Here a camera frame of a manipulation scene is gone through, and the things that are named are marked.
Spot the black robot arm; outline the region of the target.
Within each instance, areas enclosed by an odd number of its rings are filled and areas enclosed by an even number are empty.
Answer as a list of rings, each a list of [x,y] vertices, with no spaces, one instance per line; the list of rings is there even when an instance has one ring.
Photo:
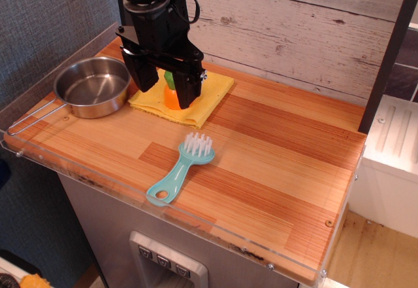
[[[135,84],[147,92],[158,81],[157,69],[171,72],[179,106],[189,108],[201,95],[206,70],[204,54],[188,39],[190,25],[200,17],[200,7],[189,19],[186,0],[122,0],[133,24],[116,31],[122,56]]]

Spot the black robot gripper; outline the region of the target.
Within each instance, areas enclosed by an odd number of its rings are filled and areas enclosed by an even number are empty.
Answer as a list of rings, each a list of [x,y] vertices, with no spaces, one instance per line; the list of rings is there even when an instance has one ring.
[[[150,90],[159,80],[156,68],[173,72],[174,86],[181,109],[189,108],[201,96],[205,70],[203,53],[190,42],[186,0],[151,0],[136,4],[123,0],[132,24],[120,27],[117,34],[123,43],[123,60],[141,92]]]

